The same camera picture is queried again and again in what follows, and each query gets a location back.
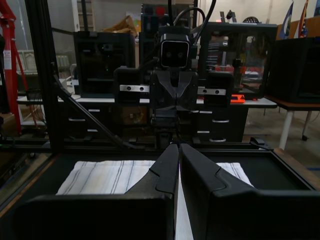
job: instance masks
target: white towel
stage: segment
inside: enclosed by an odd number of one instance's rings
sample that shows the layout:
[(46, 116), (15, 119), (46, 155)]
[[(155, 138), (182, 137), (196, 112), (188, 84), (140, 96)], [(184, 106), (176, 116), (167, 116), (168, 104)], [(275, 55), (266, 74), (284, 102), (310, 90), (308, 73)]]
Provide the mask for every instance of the white towel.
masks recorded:
[[(78, 161), (57, 195), (124, 194), (135, 185), (155, 161), (124, 160), (89, 162)], [(251, 185), (240, 163), (218, 163), (233, 176)], [(179, 173), (176, 240), (193, 240), (184, 191)]]
[(78, 161), (57, 195), (124, 194), (135, 185), (155, 161)]

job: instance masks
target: red crane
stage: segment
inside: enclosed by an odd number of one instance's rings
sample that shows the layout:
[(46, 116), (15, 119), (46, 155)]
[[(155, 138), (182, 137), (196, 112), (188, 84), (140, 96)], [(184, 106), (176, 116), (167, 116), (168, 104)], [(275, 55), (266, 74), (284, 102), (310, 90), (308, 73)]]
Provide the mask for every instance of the red crane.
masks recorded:
[[(17, 79), (17, 59), (21, 71), (21, 76), (25, 90), (28, 90), (27, 81), (24, 75), (18, 50), (16, 47), (15, 37), (15, 21), (16, 16), (11, 11), (6, 0), (0, 0), (0, 26), (2, 27), (2, 34), (5, 40), (5, 46), (3, 51), (4, 60), (4, 75), (6, 83), (6, 91), (8, 96), (8, 102), (10, 106), (10, 112), (14, 114), (16, 130), (21, 135), (21, 122), (19, 117), (19, 109), (17, 104), (18, 98), (18, 79)], [(30, 106), (30, 111), (33, 117), (35, 126), (37, 126), (35, 120), (34, 110)]]

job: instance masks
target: cable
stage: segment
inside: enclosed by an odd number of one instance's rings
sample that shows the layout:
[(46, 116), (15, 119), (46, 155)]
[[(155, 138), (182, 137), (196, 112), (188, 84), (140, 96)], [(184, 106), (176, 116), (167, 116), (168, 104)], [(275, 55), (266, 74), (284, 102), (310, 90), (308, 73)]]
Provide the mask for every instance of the cable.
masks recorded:
[(172, 15), (172, 0), (168, 0), (168, 13), (169, 13), (169, 24), (174, 25), (174, 17)]
[(205, 21), (206, 15), (205, 15), (204, 11), (203, 11), (201, 8), (197, 7), (197, 6), (194, 6), (194, 7), (190, 7), (190, 8), (188, 8), (188, 9), (185, 9), (185, 10), (183, 10), (182, 12), (180, 12), (179, 15), (175, 18), (175, 20), (174, 20), (174, 22), (173, 22), (173, 25), (175, 26), (175, 25), (177, 24), (177, 22), (179, 21), (179, 19), (180, 19), (183, 15), (185, 15), (187, 12), (190, 12), (190, 11), (192, 11), (192, 10), (197, 10), (199, 13), (201, 13), (202, 19), (203, 19), (202, 21), (203, 21), (203, 22)]
[(207, 23), (209, 22), (209, 19), (210, 19), (211, 15), (212, 15), (212, 12), (214, 11), (214, 8), (216, 6), (216, 2), (217, 2), (217, 0), (212, 0), (209, 12), (206, 15), (206, 18), (205, 18), (204, 22), (202, 23), (197, 36), (195, 37), (194, 45), (197, 45), (197, 42), (198, 42), (198, 40), (199, 40), (199, 38), (201, 36), (201, 33), (203, 32), (203, 30), (205, 29)]
[(312, 121), (310, 121), (310, 123), (313, 123), (315, 120), (317, 120), (317, 118), (319, 117), (320, 115), (320, 111), (318, 112), (318, 115), (315, 117), (315, 119), (313, 119)]

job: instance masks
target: camera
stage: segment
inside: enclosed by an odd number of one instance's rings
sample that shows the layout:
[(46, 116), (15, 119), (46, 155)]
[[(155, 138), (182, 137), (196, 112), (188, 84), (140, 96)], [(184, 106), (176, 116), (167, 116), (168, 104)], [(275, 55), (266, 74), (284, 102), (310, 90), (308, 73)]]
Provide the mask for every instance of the camera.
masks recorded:
[(190, 40), (185, 34), (165, 33), (160, 39), (160, 62), (163, 68), (186, 68)]

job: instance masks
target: metal plate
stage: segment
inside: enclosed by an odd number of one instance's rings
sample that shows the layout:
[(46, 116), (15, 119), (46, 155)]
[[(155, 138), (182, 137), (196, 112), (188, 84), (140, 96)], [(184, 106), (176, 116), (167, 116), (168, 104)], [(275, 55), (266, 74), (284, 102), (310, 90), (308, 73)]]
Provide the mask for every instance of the metal plate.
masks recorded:
[(226, 89), (220, 88), (205, 88), (204, 86), (198, 87), (198, 95), (217, 95), (217, 96), (225, 96), (227, 94)]
[(149, 93), (148, 85), (120, 85), (120, 92)]

